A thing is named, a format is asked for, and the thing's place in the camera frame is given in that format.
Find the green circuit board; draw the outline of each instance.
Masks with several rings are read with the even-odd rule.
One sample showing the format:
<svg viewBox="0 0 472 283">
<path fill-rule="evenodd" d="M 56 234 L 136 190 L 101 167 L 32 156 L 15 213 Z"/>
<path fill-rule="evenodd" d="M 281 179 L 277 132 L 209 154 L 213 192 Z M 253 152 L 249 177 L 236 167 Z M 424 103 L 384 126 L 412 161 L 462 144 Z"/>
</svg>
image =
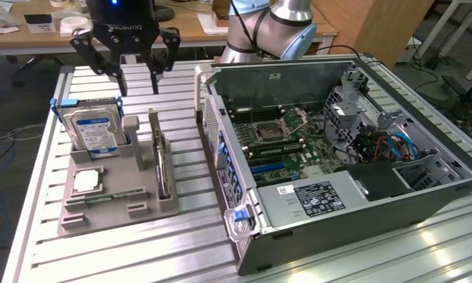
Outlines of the green circuit board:
<svg viewBox="0 0 472 283">
<path fill-rule="evenodd" d="M 329 174 L 343 165 L 320 132 L 315 113 L 297 106 L 281 109 L 285 113 L 280 119 L 235 124 L 240 144 L 251 148 L 245 154 L 251 170 L 284 165 L 252 172 L 259 187 Z"/>
</svg>

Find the gray carpet floor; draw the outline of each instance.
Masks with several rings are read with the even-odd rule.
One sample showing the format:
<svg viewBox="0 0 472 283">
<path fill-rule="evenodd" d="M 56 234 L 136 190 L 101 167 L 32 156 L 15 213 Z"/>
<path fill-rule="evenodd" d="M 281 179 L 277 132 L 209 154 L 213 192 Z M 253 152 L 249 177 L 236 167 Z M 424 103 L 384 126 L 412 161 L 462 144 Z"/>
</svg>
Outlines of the gray carpet floor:
<svg viewBox="0 0 472 283">
<path fill-rule="evenodd" d="M 438 17 L 432 17 L 424 21 L 416 32 L 416 36 L 424 39 L 434 27 Z M 447 33 L 454 29 L 454 25 L 447 25 L 439 34 L 434 47 L 438 47 L 447 36 Z M 426 58 L 434 54 L 431 48 L 426 54 Z M 211 55 L 220 55 L 220 48 L 208 50 Z M 76 54 L 63 54 L 60 59 L 69 65 L 85 65 L 81 58 Z M 19 64 L 25 63 L 31 56 L 19 56 Z M 180 60 L 203 59 L 200 49 L 196 52 L 183 50 Z M 471 81 L 464 79 L 466 74 L 472 68 L 472 35 L 464 33 L 459 43 L 448 56 L 450 66 L 439 65 L 434 71 L 436 75 L 452 75 L 459 79 L 460 83 L 468 88 Z M 0 129 L 15 129 L 29 124 L 40 124 L 45 121 L 49 111 L 49 99 L 53 95 L 56 79 L 59 76 L 59 66 L 51 61 L 43 62 L 29 71 L 23 79 L 27 82 L 21 89 L 13 88 L 11 85 L 11 74 L 17 69 L 19 64 L 9 64 L 4 57 L 0 57 Z M 415 70 L 408 64 L 399 64 L 394 68 L 398 76 L 410 84 L 411 87 L 430 81 L 434 77 Z M 420 90 L 439 98 L 446 97 L 444 90 L 440 88 L 442 82 L 427 85 Z M 35 128 L 24 133 L 20 137 L 35 136 L 40 134 L 41 129 Z M 9 140 L 0 141 L 1 146 L 8 146 Z M 17 141 L 15 144 L 16 156 L 11 164 L 0 171 L 0 193 L 7 212 L 11 218 L 11 233 L 0 243 L 0 280 L 3 270 L 5 268 L 11 242 L 15 236 L 16 224 L 20 217 L 25 191 L 29 183 L 29 176 L 33 170 L 36 161 L 37 148 L 40 139 L 29 141 Z M 0 238 L 4 235 L 5 221 L 0 211 Z"/>
</svg>

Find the paper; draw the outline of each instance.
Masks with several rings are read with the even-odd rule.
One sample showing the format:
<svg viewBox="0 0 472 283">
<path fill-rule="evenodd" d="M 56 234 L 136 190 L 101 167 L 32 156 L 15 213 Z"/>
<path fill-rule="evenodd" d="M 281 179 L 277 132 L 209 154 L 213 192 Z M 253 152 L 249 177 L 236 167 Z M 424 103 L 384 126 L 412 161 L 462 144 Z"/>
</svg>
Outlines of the paper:
<svg viewBox="0 0 472 283">
<path fill-rule="evenodd" d="M 19 31 L 17 27 L 12 28 L 0 28 L 0 34 L 8 34 L 9 32 Z"/>
<path fill-rule="evenodd" d="M 217 34 L 228 34 L 229 28 L 217 27 L 212 14 L 197 14 L 197 20 L 201 24 L 201 28 L 205 34 L 217 35 Z"/>
<path fill-rule="evenodd" d="M 12 5 L 12 3 L 0 1 L 0 6 L 5 9 L 7 12 L 11 12 Z"/>
</svg>

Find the chair wheel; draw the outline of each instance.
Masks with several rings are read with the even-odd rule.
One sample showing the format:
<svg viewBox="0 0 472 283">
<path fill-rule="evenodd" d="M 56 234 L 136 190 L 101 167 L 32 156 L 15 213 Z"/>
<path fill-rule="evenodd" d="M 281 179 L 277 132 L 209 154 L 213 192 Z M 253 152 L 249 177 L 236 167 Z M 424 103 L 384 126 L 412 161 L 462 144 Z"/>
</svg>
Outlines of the chair wheel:
<svg viewBox="0 0 472 283">
<path fill-rule="evenodd" d="M 7 61 L 11 63 L 11 64 L 16 64 L 17 63 L 17 56 L 5 56 L 7 58 Z"/>
<path fill-rule="evenodd" d="M 24 87 L 24 82 L 23 81 L 12 81 L 12 86 L 15 88 L 23 88 Z"/>
</svg>

